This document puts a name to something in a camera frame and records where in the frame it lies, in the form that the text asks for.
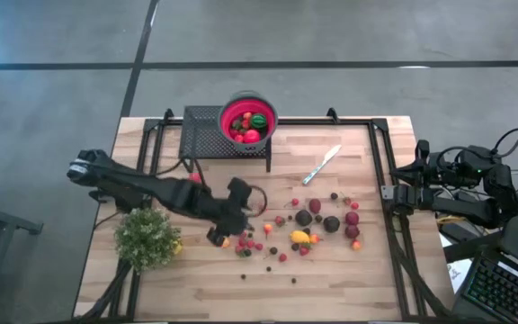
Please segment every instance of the black metal table frame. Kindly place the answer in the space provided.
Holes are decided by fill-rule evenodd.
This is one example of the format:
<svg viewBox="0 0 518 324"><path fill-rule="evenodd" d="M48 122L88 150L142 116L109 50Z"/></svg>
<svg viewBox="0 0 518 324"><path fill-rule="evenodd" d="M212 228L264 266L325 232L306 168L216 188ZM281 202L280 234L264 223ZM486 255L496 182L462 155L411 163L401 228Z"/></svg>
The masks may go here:
<svg viewBox="0 0 518 324"><path fill-rule="evenodd" d="M433 292L428 288L423 278L418 273L415 251L413 248L413 241L411 239L411 232L409 229L409 221L406 215L400 215L399 221L401 224L401 234L404 242L404 249L399 245L397 241L396 231L393 225L393 213L389 209L388 201L384 200L380 188L386 185L385 175L383 174L380 147L377 139L377 131L379 131L383 138L383 144L385 148L385 154L387 158L388 168L392 169L395 165L395 156L393 153L393 147L391 144L389 126L387 119L385 118L369 118L369 119L353 119L345 118L341 119L337 116L335 110L330 108L326 114L326 117L320 118L289 118L281 117L279 119L280 125L301 125L301 126L323 126L323 125L335 125L338 127L342 126L363 126L366 127L369 132L369 139L371 143L371 154L373 157L373 164L377 175L377 186L379 188L378 195L381 199L381 207L383 211L383 218L385 221L385 229L387 233L389 253L391 257L391 265L393 269L393 276L395 280L395 288L397 290L397 302L403 321L414 321L422 323L446 323L446 322L458 322L457 319L447 318L448 313L441 312L444 307L435 297ZM145 161L147 156L147 144L149 138L153 132L156 133L155 146L153 148L153 155L151 159L151 168L149 174L154 175L157 172L158 160L160 158L161 147L163 145L163 137L165 127L169 126L182 126L183 118L175 118L173 112L168 109L165 112L163 119L145 119L143 126L143 134L141 137L141 144L138 152L138 163L137 169L144 170ZM397 179L393 176L390 177L393 185L398 183ZM403 281L404 268L411 279L413 285L413 295L415 299L415 305L417 307L417 315L412 315L409 311L409 303L406 297L406 287ZM135 322L135 309L137 307L138 291L139 291L140 274L133 271L131 276L131 282L129 287L129 298L125 315L120 314L120 303L121 303L121 291L118 291L113 297L110 304L110 309L107 318L94 319L94 322L110 322L110 323L121 323L121 322ZM441 317L429 317L425 307L425 301L429 303L436 315Z"/></svg>

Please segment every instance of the green plant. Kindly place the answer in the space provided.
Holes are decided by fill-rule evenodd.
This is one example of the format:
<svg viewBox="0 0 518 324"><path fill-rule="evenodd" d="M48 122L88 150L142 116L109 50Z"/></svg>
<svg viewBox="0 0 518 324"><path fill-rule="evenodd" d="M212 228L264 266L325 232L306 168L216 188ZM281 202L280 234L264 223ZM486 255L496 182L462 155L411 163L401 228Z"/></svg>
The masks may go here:
<svg viewBox="0 0 518 324"><path fill-rule="evenodd" d="M162 211L134 209L115 230L117 253L140 272L164 266L181 248L180 233Z"/></svg>

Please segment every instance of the knife blade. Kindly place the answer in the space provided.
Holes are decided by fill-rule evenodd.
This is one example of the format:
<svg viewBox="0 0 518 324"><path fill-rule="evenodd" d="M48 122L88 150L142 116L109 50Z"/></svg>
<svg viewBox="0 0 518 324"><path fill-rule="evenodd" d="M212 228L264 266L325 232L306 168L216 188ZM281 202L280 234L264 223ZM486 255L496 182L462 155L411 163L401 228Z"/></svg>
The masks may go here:
<svg viewBox="0 0 518 324"><path fill-rule="evenodd" d="M313 170L313 172L311 172L309 175L307 175L307 177L305 179L303 179L303 184L306 185L309 183L309 181L311 181L311 179L313 178L313 176L315 176L317 174L317 172L319 172L319 170L327 163L329 162L329 160L335 155L337 154L337 152L339 151L339 149L341 149L341 145L336 145L334 148L331 148L329 149L329 151L325 154L325 157L323 157L323 162L321 162L321 164L315 168L315 170Z"/></svg>

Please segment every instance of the metal mesh stand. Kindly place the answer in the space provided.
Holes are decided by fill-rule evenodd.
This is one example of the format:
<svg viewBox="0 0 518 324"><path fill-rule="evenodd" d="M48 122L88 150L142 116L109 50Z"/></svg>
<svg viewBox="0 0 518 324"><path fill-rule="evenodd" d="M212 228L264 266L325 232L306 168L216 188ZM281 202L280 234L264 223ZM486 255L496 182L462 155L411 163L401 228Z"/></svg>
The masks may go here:
<svg viewBox="0 0 518 324"><path fill-rule="evenodd" d="M264 158L267 172L271 171L271 141L263 149L243 153L235 149L219 130L217 116L221 106L186 106L179 158Z"/></svg>

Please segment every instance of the wooden tabletop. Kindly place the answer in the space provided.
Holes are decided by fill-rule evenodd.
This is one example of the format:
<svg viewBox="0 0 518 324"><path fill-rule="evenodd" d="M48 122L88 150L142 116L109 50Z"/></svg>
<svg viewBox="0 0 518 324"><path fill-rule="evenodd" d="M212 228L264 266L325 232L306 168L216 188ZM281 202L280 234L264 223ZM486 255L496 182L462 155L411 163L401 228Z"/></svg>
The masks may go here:
<svg viewBox="0 0 518 324"><path fill-rule="evenodd" d="M398 166L413 161L415 135L409 117L387 117ZM143 129L143 118L121 120L112 157L135 167ZM180 127L165 129L159 169L177 160ZM150 141L147 152L152 152ZM382 138L379 136L382 165L387 173ZM321 162L334 145L342 144L337 155L305 186L301 180ZM148 171L151 156L147 155ZM252 219L259 229L255 241L267 248L254 251L249 258L236 256L230 248L213 247L205 238L210 227L206 221L171 215L182 229L183 252L167 267L141 276L136 320L400 320L397 295L391 269L389 247L380 206L377 180L371 155L369 134L361 126L279 126L272 138L272 171L265 172L264 160L201 160L203 174L215 196L226 196L232 176L261 186L268 194L268 211ZM186 177L184 170L170 176ZM334 234L313 223L311 231L323 241L306 256L290 249L289 233L301 229L290 222L275 228L266 240L263 224L276 216L287 218L308 200L322 202L320 214L344 219L348 208L329 198L343 193L360 204L359 240L362 249L351 249L344 236L344 224ZM291 207L298 198L297 208ZM101 207L97 221L111 215L114 206ZM103 293L115 274L113 229L121 218L105 222L94 232L75 314L85 313ZM417 263L422 277L443 303L453 300L441 241L430 212L410 217ZM288 255L285 263L268 257L266 251L277 247ZM410 283L407 296L415 308ZM122 295L122 308L127 304Z"/></svg>

